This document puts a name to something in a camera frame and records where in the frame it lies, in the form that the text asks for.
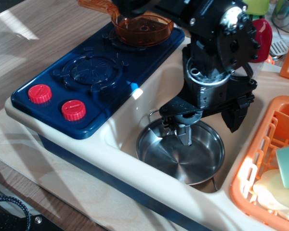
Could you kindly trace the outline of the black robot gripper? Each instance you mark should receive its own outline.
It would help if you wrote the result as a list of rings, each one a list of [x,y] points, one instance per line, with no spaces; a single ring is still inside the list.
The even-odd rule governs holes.
[[[231,132],[239,129],[257,87],[250,64],[244,64],[242,69],[245,75],[237,75],[230,69],[206,76],[191,59],[184,60],[183,88],[159,110],[164,120],[174,120],[175,135],[182,145],[192,144],[191,127],[185,120],[221,113]]]

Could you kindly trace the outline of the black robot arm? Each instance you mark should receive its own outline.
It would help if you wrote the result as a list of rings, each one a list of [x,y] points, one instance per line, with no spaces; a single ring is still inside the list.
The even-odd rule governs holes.
[[[242,124],[257,83],[250,62],[258,58],[256,28],[241,0],[116,0],[119,12],[134,18],[152,11],[190,33],[183,48],[184,85],[159,113],[183,145],[192,143],[192,125],[221,113],[231,132]]]

